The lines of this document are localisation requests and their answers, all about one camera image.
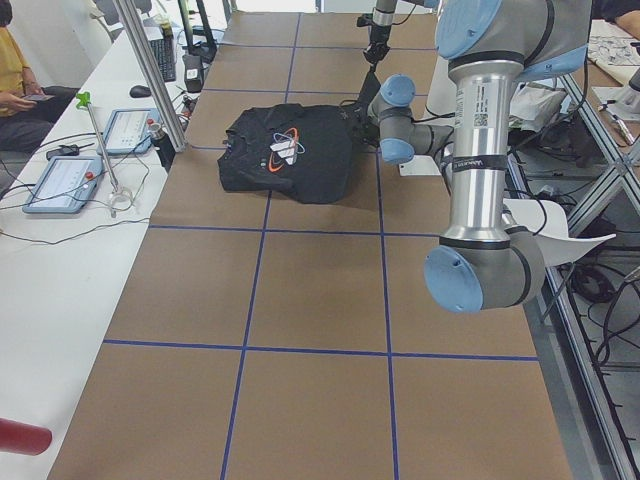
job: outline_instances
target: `white table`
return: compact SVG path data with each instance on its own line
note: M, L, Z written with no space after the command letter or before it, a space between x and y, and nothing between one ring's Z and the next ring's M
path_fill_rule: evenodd
M180 58L176 69L177 83L182 84ZM154 106L152 98L129 97L135 84L145 81L123 33L82 91L91 92L98 121L104 126L115 108ZM175 83L167 84L167 89L171 98L180 94ZM90 131L88 113L72 104L46 141ZM91 141L95 138L61 143ZM85 152L94 153L91 149ZM148 218L167 175L155 151L140 160L146 167L135 158L114 162L120 184L134 193L149 169L133 207L115 219L98 203L89 203L80 213L67 217L27 215L21 208L9 208L26 201L28 192L18 189L0 202L0 228L10 235L57 241L98 225ZM44 151L34 155L20 180L35 183L46 163ZM111 191L104 176L94 198L107 202ZM53 432L51 446L39 456L0 453L3 479L47 477L146 230L145 221L119 225L55 246L0 236L0 417Z

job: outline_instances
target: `yellow shirt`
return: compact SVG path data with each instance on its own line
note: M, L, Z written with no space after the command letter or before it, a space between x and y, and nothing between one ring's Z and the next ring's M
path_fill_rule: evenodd
M18 44L6 27L0 28L0 92L10 91L22 94L22 69L28 67ZM16 112L0 108L0 117L7 117Z

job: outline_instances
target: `red cylinder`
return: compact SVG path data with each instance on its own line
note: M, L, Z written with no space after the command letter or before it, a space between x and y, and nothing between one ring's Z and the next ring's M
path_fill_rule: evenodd
M0 418L0 452L40 455L51 445L51 430Z

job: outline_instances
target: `black cloth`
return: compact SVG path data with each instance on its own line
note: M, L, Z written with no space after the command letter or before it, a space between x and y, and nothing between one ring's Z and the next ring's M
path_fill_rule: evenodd
M640 0L595 0L593 18L615 22L616 18L634 10L640 10Z
M227 130L227 150L218 159L222 186L226 191L275 190L302 203L339 200L351 169L347 117L343 108L331 105L245 110ZM274 134L291 135L292 128L300 147L289 165L270 146Z
M28 112L0 117L0 150L33 152L78 92L77 89L67 87L46 87L42 90L54 97L46 102L39 102Z

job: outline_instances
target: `person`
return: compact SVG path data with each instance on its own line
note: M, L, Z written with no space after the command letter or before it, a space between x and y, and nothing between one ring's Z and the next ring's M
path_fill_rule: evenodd
M13 19L10 0L0 0L0 150L32 153L47 136L77 89L42 88L7 29ZM53 95L34 102L25 95Z
M640 0L598 0L596 16L615 23L640 40Z

